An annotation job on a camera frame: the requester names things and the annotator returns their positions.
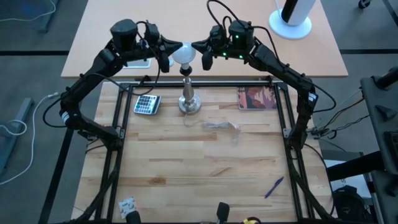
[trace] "wooden desk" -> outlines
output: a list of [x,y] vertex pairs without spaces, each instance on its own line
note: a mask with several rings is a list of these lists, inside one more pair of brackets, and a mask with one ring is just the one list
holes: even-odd
[[[279,1],[282,7],[285,1]],[[266,28],[269,28],[269,16],[276,10],[273,0],[228,0],[225,3],[240,19]],[[211,9],[219,21],[222,21],[225,15],[229,15],[227,10],[216,3],[211,3]],[[109,29],[115,22],[126,18],[134,22],[147,19],[157,24],[160,33],[166,38],[181,42],[206,39],[211,27],[216,24],[207,11],[206,0],[89,0],[61,76],[77,78],[80,73],[85,73],[98,52],[111,39]],[[310,77],[348,76],[320,0],[317,0],[311,10],[310,18],[313,29],[302,40],[285,40],[269,29],[281,61],[291,64],[296,71],[306,73]],[[141,33],[144,29],[143,26],[139,26]],[[254,35],[272,48],[265,31],[256,30]],[[243,65],[242,61],[221,58],[214,61],[210,72],[206,72],[202,70],[199,52],[191,66],[191,76],[194,77],[250,78],[268,75],[256,71],[249,65]],[[161,77],[180,78],[179,68],[180,66],[175,64],[169,73],[161,74]],[[115,77],[141,78],[144,75],[157,75],[156,61],[153,61],[151,68],[123,69]]]
[[[117,92],[113,84],[103,85],[95,117],[99,124],[111,125]],[[200,123],[185,127],[177,104],[182,89],[156,88],[151,94],[162,95],[162,102],[155,116],[130,110],[116,201],[134,196],[143,222],[214,222],[219,202],[230,204],[230,222],[250,216],[263,222],[296,221],[277,110],[238,110],[236,88],[199,88],[195,93],[202,108],[187,123],[201,119],[237,123],[241,126],[238,142],[225,129],[203,129]],[[290,95],[295,108],[296,92],[291,90]],[[318,141],[307,143],[320,150]],[[86,155],[72,218],[97,194],[105,155],[104,147]],[[331,192],[320,158],[304,147],[303,159],[310,190],[330,211]],[[282,176],[283,182],[265,199]],[[108,198],[104,204],[106,211]],[[301,205],[306,214],[302,195]],[[117,203],[113,221],[123,222]]]

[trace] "calculator keypad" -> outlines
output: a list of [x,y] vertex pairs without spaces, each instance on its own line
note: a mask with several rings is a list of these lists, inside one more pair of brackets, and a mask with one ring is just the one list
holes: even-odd
[[155,109],[155,103],[158,96],[143,95],[139,96],[136,107],[134,108],[135,113],[140,114],[152,114]]

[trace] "black cable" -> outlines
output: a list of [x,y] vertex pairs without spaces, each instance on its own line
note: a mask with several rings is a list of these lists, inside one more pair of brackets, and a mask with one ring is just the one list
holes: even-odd
[[[118,84],[117,82],[115,82],[110,77],[106,77],[106,76],[104,76],[102,74],[99,74],[99,73],[90,73],[90,74],[85,75],[85,77],[90,76],[90,75],[96,75],[96,76],[102,77],[102,78],[106,79],[107,81],[117,85],[122,90],[129,91],[127,88],[125,88],[124,86]],[[150,93],[156,87],[156,84],[157,84],[157,81],[159,80],[159,77],[160,77],[160,66],[158,67],[158,70],[157,70],[157,77],[156,77],[155,83],[152,85],[152,87],[148,91],[146,91],[145,93],[134,93],[134,92],[131,92],[131,94],[133,94],[134,96],[142,96],[142,95],[146,95],[146,94]]]
[[280,62],[280,60],[279,60],[279,55],[278,55],[278,52],[276,51],[275,43],[274,43],[274,40],[272,39],[272,36],[271,36],[271,33],[269,32],[269,30],[267,28],[265,28],[265,27],[262,27],[262,26],[252,26],[252,27],[254,29],[262,29],[262,30],[265,30],[267,32],[269,41],[271,42],[272,48],[273,48],[274,53],[275,53],[275,57],[278,60],[278,62],[280,63],[280,65],[283,67],[282,62]]
[[47,115],[47,112],[55,105],[55,104],[57,104],[59,101],[61,100],[61,98],[58,98],[57,100],[55,100],[50,106],[48,106],[46,109],[45,109],[45,111],[44,111],[44,113],[43,113],[43,122],[47,125],[47,126],[50,126],[51,128],[66,128],[66,126],[65,125],[52,125],[52,124],[49,124],[47,121],[46,121],[46,119],[45,119],[45,117],[46,117],[46,115]]
[[353,104],[350,105],[350,106],[347,106],[347,107],[345,107],[345,108],[343,108],[343,109],[337,111],[337,112],[335,113],[335,115],[329,120],[329,122],[327,122],[327,124],[324,125],[324,127],[319,128],[319,129],[325,129],[325,128],[326,128],[327,126],[329,126],[331,123],[335,122],[336,119],[337,119],[342,113],[344,113],[344,112],[347,111],[348,109],[352,108],[353,106],[358,105],[358,104],[359,104],[360,102],[362,102],[363,100],[364,100],[364,98],[360,99],[359,101],[353,103]]
[[318,85],[316,85],[316,84],[314,84],[314,83],[311,83],[311,84],[312,84],[313,86],[317,87],[320,91],[322,91],[324,94],[326,94],[326,95],[333,101],[333,106],[332,106],[331,108],[322,109],[322,110],[317,110],[317,111],[314,111],[313,113],[319,113],[319,112],[330,111],[330,110],[335,109],[336,106],[337,106],[336,100],[335,100],[326,90],[320,88]]
[[[136,25],[145,24],[145,28],[146,28],[146,27],[147,27],[147,23],[148,23],[148,22],[145,22],[145,21],[138,21],[138,22],[136,23]],[[139,32],[138,32],[137,34],[138,34],[138,36],[139,36],[139,38],[140,38],[141,41],[145,41],[145,42],[146,42],[146,40],[145,40],[144,38],[142,38],[142,36],[140,35]],[[149,45],[148,45],[148,48],[149,48],[149,50],[150,50],[152,53],[154,53],[155,59],[158,60],[159,57],[158,57],[158,55],[155,53],[154,49],[152,49],[152,47],[150,47]]]
[[[310,145],[307,144],[307,143],[305,143],[304,146],[307,146],[307,147],[309,147],[310,149],[312,149],[314,152],[316,152],[316,153],[318,154],[319,158],[321,159],[323,165],[325,166],[325,169],[328,168],[328,167],[326,166],[325,161],[323,160],[322,155],[321,155],[314,147],[310,146]],[[331,190],[331,196],[332,196],[332,198],[333,198],[333,190],[332,190],[332,188],[331,188],[331,183],[330,183],[329,176],[328,176],[327,173],[326,173],[326,176],[328,177],[328,183],[329,183],[329,187],[330,187],[330,190]],[[335,201],[334,201],[334,200],[333,200],[333,204],[332,204],[332,206],[331,206],[331,212],[330,212],[329,214],[332,215],[333,212],[335,212]]]
[[99,139],[99,138],[96,138],[96,139],[92,140],[91,142],[89,142],[89,143],[86,145],[86,147],[89,146],[89,145],[91,145],[91,144],[93,144],[94,142],[98,141],[98,139]]
[[330,142],[330,141],[327,141],[327,140],[324,140],[324,139],[318,139],[318,140],[321,140],[321,141],[327,142],[327,143],[331,144],[332,146],[335,146],[335,147],[337,147],[337,148],[341,149],[342,151],[344,151],[344,152],[347,152],[347,150],[343,149],[342,147],[340,147],[340,146],[336,145],[336,144],[335,144],[335,143],[333,143],[333,142]]
[[92,147],[91,149],[87,149],[86,154],[87,154],[87,152],[90,152],[91,150],[94,150],[94,149],[97,149],[97,148],[103,147],[103,146],[105,146],[105,145],[95,146],[95,147]]
[[213,12],[210,9],[210,2],[217,2],[218,4],[222,5],[226,10],[228,10],[228,12],[235,18],[235,20],[244,27],[244,24],[238,19],[238,17],[235,15],[235,13],[224,3],[222,3],[219,0],[208,0],[207,1],[207,10],[209,11],[210,16],[214,19],[214,21],[217,23],[218,26],[223,27],[220,22],[218,21],[218,19],[214,16]]
[[229,20],[229,24],[232,24],[232,19],[229,16],[224,16],[224,18],[223,18],[223,27],[224,27],[225,36],[226,36],[225,20],[227,20],[227,19]]
[[359,118],[359,119],[357,119],[354,122],[349,122],[349,123],[345,124],[344,126],[341,126],[341,127],[336,128],[336,129],[330,130],[326,134],[321,135],[321,137],[324,137],[324,136],[327,136],[327,135],[329,135],[331,133],[334,133],[334,135],[332,137],[330,137],[330,138],[328,137],[328,139],[334,139],[337,136],[337,132],[338,131],[341,131],[341,130],[344,130],[346,128],[349,128],[350,126],[352,126],[354,124],[358,124],[359,122],[361,122],[363,119],[365,119],[367,117],[369,117],[369,115],[363,116],[362,118]]

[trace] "black metal frame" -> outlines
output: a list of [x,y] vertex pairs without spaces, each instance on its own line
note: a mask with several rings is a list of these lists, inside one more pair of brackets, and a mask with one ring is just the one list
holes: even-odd
[[[292,105],[290,102],[289,89],[288,89],[288,86],[286,83],[273,82],[269,78],[267,80],[270,80],[270,81],[215,81],[215,82],[197,81],[197,82],[192,82],[192,86],[193,87],[211,87],[211,86],[217,86],[217,87],[270,86],[270,87],[273,87],[275,90],[275,97],[276,97],[276,101],[277,101],[277,110],[278,110],[278,114],[279,114],[281,131],[283,133],[284,129],[287,128],[287,125],[285,122],[284,111],[282,109],[280,91],[282,91],[284,94],[284,99],[286,102],[287,114],[288,114],[290,126],[292,127],[295,124],[293,109],[292,109]],[[126,107],[125,107],[124,114],[123,114],[123,123],[122,123],[121,130],[120,130],[121,139],[124,144],[124,133],[126,132],[127,122],[128,122],[129,112],[130,112],[130,107],[131,107],[131,99],[132,99],[131,91],[134,88],[150,87],[153,85],[153,83],[152,82],[147,82],[147,83],[132,82],[132,83],[123,83],[123,85],[124,85],[124,87],[128,87],[129,92],[126,92],[126,91],[122,90],[121,88],[119,89],[118,98],[116,101],[116,107],[115,107],[115,111],[114,111],[112,127],[117,128],[117,125],[119,122],[122,98],[123,98],[124,94],[127,93]],[[182,82],[158,82],[157,87],[158,88],[183,88],[183,83]],[[44,224],[44,223],[47,224],[47,222],[48,222],[52,204],[53,204],[55,194],[57,192],[59,181],[61,178],[62,170],[63,170],[64,164],[65,164],[65,160],[67,158],[70,141],[72,140],[72,135],[73,135],[73,130],[68,129],[67,133],[65,134],[65,138],[63,140],[63,144],[62,144],[62,148],[60,151],[60,155],[58,157],[57,165],[55,167],[53,177],[52,177],[52,180],[50,183],[50,188],[49,188],[49,191],[47,192],[47,197],[45,199],[42,213],[40,215],[39,224]],[[285,137],[284,135],[282,135],[282,137],[284,140],[287,166],[288,166],[288,170],[289,170],[290,183],[291,183],[291,187],[292,187],[292,196],[293,196],[293,200],[294,200],[295,212],[296,212],[298,222],[299,223],[322,223],[322,224],[325,224],[325,223],[352,223],[352,222],[343,222],[343,221],[338,221],[338,220],[316,219],[314,211],[313,211],[313,206],[307,198],[305,200],[305,204],[306,204],[307,211],[308,211],[308,218],[303,217],[297,182],[292,177],[293,176],[292,171],[295,170],[292,153],[291,153],[291,150],[293,150],[293,149],[287,147],[287,137]],[[121,148],[120,151],[117,152],[115,168],[112,171],[112,173],[109,174],[112,152],[113,151],[108,150],[106,153],[103,176],[101,178],[101,188],[98,192],[98,195],[95,197],[95,199],[91,203],[92,205],[93,204],[95,205],[94,207],[91,207],[91,209],[95,210],[95,219],[90,220],[90,221],[89,220],[71,220],[71,221],[69,221],[69,223],[79,223],[79,224],[83,224],[83,223],[108,223],[108,224],[110,224],[110,223],[112,223],[111,220],[113,218],[114,203],[116,200],[116,191],[117,191],[118,180],[119,180],[119,167],[121,165],[123,147]],[[301,151],[296,151],[296,156],[297,156],[297,163],[298,163],[298,168],[300,171],[300,176],[301,176],[302,180],[304,181],[305,185],[308,187],[308,180],[307,180],[307,175],[305,172],[305,166],[304,166],[304,161],[303,161]],[[109,197],[108,211],[106,214],[106,219],[103,219],[103,218],[101,218],[102,209],[103,209],[103,199],[104,199],[103,197],[110,186],[112,186],[112,187],[111,187],[111,193],[110,193],[110,197]]]

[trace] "floor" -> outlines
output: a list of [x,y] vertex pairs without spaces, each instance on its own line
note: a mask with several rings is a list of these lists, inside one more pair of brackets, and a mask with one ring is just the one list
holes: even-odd
[[[398,1],[389,0],[398,12]],[[374,0],[364,11],[357,8],[357,0],[323,0],[322,4],[340,49],[398,49],[398,26],[385,5],[387,0]],[[0,0],[0,19],[8,17],[34,17],[49,10],[47,0]],[[47,34],[37,32],[40,20],[34,22],[0,22],[0,51],[2,50],[61,50],[70,49],[75,32],[86,6],[86,0],[60,1]],[[55,91],[63,91],[73,80],[60,78],[67,56],[2,56],[0,57],[0,118],[13,119],[25,97],[39,101]],[[344,54],[349,72],[348,78],[314,79],[314,82],[331,93],[338,103],[344,101],[359,88],[363,77],[382,75],[397,65],[397,54]],[[94,117],[100,89],[96,88],[83,102],[82,112]],[[331,101],[320,94],[318,108],[326,108]],[[350,105],[361,97],[358,93],[339,105],[334,111],[316,114],[315,124],[326,123],[337,110]],[[26,174],[9,184],[0,185],[0,220],[4,223],[37,223],[45,195],[58,157],[64,129],[52,129],[41,122],[44,106],[39,108],[36,119],[37,137],[35,159]],[[360,104],[342,115],[332,127],[338,127],[366,115]],[[58,108],[49,114],[51,123],[59,122]],[[12,153],[6,173],[1,180],[20,172],[30,161],[32,119],[29,130],[21,136]],[[369,119],[338,133],[331,142],[347,151],[370,153],[377,150],[376,138]],[[53,206],[50,222],[63,222],[70,218],[75,200],[79,176],[84,160],[86,141],[74,136],[65,173]],[[327,142],[322,149],[339,150]]]

